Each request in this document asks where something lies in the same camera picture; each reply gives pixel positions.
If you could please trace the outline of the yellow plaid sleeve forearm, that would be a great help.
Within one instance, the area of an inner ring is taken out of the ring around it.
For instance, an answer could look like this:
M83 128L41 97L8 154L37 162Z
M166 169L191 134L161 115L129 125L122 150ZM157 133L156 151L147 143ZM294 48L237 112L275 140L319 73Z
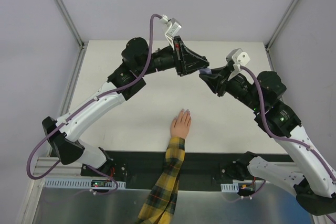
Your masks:
M185 139L173 137L167 146L162 174L148 194L136 223L171 223L178 196Z

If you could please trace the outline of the purple nail polish bottle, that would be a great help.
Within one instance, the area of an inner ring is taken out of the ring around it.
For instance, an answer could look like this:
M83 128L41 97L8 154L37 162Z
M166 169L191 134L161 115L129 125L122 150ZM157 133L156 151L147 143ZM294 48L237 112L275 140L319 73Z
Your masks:
M205 74L205 75L211 75L212 74L212 70L210 68L204 68L204 69L200 69L199 73L200 74Z

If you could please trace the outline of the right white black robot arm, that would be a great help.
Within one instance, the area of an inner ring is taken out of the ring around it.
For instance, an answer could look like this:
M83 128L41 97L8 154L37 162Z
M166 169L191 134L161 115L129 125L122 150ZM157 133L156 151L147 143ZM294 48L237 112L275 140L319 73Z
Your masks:
M281 101L286 86L274 71L263 71L253 83L239 73L233 78L233 65L204 69L199 77L219 97L230 94L252 109L257 125L273 138L291 157L299 172L287 172L259 155L246 152L225 168L228 177L236 180L251 176L267 180L292 194L299 205L314 216L335 213L335 169L316 149L294 110Z

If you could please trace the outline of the mannequin hand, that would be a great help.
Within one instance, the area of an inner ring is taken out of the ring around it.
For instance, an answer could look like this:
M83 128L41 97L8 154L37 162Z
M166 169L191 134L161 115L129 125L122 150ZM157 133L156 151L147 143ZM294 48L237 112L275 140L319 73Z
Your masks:
M182 109L172 121L170 127L171 137L186 139L190 131L191 122L190 111Z

